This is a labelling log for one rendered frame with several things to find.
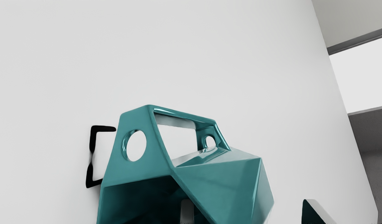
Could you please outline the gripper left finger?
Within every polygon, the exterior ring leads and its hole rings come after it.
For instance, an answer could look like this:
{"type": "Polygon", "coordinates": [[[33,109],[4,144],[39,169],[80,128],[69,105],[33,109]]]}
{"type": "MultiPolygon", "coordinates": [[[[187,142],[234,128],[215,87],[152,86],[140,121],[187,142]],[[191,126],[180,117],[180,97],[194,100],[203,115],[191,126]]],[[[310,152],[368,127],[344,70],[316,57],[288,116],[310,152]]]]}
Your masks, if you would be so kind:
{"type": "Polygon", "coordinates": [[[180,224],[195,224],[194,203],[189,199],[181,201],[180,224]]]}

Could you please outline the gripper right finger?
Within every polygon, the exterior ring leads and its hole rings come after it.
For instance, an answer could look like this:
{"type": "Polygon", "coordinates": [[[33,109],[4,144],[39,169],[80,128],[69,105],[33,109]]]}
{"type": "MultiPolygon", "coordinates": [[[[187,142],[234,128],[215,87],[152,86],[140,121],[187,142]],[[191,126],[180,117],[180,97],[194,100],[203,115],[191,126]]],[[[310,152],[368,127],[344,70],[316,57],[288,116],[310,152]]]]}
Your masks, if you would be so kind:
{"type": "Polygon", "coordinates": [[[317,200],[305,199],[302,203],[302,224],[336,224],[336,221],[317,200]]]}

